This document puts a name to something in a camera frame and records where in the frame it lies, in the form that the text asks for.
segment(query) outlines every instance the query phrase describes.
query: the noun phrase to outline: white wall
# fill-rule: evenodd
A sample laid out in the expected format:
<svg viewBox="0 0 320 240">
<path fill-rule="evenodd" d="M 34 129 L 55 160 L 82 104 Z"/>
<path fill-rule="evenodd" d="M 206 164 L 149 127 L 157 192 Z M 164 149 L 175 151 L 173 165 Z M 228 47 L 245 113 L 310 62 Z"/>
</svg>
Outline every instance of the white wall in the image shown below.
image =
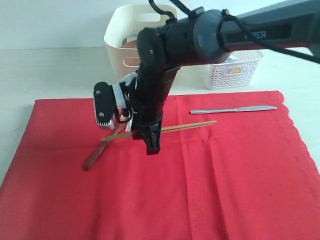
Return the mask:
<svg viewBox="0 0 320 240">
<path fill-rule="evenodd" d="M 170 4 L 169 0 L 155 0 Z M 238 15 L 281 0 L 183 0 Z M 0 0 L 0 50 L 104 47 L 116 8 L 148 0 Z"/>
</svg>

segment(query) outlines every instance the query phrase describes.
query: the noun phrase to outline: metal knife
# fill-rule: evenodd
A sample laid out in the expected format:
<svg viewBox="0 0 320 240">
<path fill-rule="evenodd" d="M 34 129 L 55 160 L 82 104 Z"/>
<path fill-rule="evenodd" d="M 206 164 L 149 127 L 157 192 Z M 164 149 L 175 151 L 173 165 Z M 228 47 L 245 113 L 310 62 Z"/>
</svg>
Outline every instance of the metal knife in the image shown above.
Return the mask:
<svg viewBox="0 0 320 240">
<path fill-rule="evenodd" d="M 265 111 L 277 109 L 276 106 L 258 105 L 258 106 L 243 106 L 237 108 L 221 108 L 221 109 L 203 109 L 192 110 L 191 114 L 214 114 L 214 113 L 228 113 L 228 112 L 251 112 L 251 111 Z"/>
</svg>

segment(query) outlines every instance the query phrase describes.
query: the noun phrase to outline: butter knife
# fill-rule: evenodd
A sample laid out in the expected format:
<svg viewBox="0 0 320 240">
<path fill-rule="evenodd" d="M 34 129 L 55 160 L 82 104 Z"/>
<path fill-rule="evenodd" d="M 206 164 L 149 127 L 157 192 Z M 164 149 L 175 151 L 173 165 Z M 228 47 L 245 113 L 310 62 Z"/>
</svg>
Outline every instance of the butter knife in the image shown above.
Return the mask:
<svg viewBox="0 0 320 240">
<path fill-rule="evenodd" d="M 251 111 L 265 111 L 277 109 L 276 106 L 258 105 L 258 106 L 242 106 L 237 108 L 221 108 L 221 109 L 203 109 L 192 110 L 191 114 L 214 114 L 214 113 L 229 113 L 229 112 L 251 112 Z"/>
</svg>

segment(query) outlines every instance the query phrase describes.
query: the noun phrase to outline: cable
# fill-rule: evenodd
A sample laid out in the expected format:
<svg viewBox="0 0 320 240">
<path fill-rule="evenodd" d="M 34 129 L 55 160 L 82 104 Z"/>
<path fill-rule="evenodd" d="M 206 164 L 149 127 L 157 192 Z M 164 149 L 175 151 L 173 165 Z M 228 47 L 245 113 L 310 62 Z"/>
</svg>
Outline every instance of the cable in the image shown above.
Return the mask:
<svg viewBox="0 0 320 240">
<path fill-rule="evenodd" d="M 182 12 L 184 12 L 188 16 L 191 13 L 191 10 L 187 8 L 181 1 L 179 0 L 169 0 L 169 1 L 172 2 L 177 8 L 179 8 Z"/>
<path fill-rule="evenodd" d="M 154 0 L 149 0 L 149 4 L 150 6 L 152 7 L 152 9 L 157 13 L 157 14 L 160 14 L 160 15 L 167 15 L 171 21 L 175 21 L 176 20 L 176 17 L 175 15 L 170 12 L 170 11 L 163 11 L 162 9 L 160 9 L 154 2 Z"/>
<path fill-rule="evenodd" d="M 286 49 L 286 48 L 283 48 L 283 47 L 280 47 L 280 46 L 274 46 L 274 45 L 265 43 L 263 41 L 260 41 L 260 40 L 258 40 L 256 38 L 254 38 L 251 35 L 251 32 L 245 28 L 244 24 L 236 16 L 230 15 L 228 13 L 228 10 L 226 10 L 226 9 L 223 10 L 222 11 L 222 15 L 224 16 L 224 18 L 222 20 L 222 23 L 226 22 L 226 21 L 234 21 L 234 22 L 236 22 L 236 24 L 239 26 L 239 28 L 242 30 L 242 32 L 244 32 L 248 36 L 248 38 L 251 41 L 253 41 L 255 44 L 260 45 L 260 46 L 262 46 L 262 47 L 264 47 L 266 49 L 275 51 L 277 53 L 289 55 L 289 56 L 300 58 L 300 59 L 304 59 L 304 60 L 307 60 L 307 61 L 310 61 L 310 62 L 313 62 L 313 63 L 316 63 L 316 64 L 320 64 L 320 58 L 319 57 L 315 57 L 315 56 L 311 56 L 311 55 L 308 55 L 308 54 L 305 54 L 305 53 L 289 50 L 289 49 Z"/>
</svg>

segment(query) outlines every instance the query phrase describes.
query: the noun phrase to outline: plastic storage basket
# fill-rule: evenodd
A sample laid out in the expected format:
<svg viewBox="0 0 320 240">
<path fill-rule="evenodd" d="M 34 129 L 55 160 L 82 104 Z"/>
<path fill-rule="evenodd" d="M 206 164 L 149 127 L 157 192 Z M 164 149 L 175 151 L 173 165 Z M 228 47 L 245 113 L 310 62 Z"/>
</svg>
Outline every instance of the plastic storage basket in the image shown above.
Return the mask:
<svg viewBox="0 0 320 240">
<path fill-rule="evenodd" d="M 249 85 L 256 68 L 263 58 L 259 50 L 235 51 L 231 54 L 238 61 L 198 66 L 205 86 L 210 90 Z"/>
<path fill-rule="evenodd" d="M 164 11 L 170 11 L 177 17 L 177 9 L 159 4 Z M 135 72 L 139 66 L 126 64 L 126 58 L 139 58 L 136 48 L 122 48 L 124 40 L 136 36 L 143 28 L 158 27 L 166 24 L 169 17 L 159 15 L 149 4 L 128 4 L 117 8 L 108 24 L 104 35 L 115 81 L 107 79 L 108 84 L 118 83 L 124 76 Z"/>
</svg>

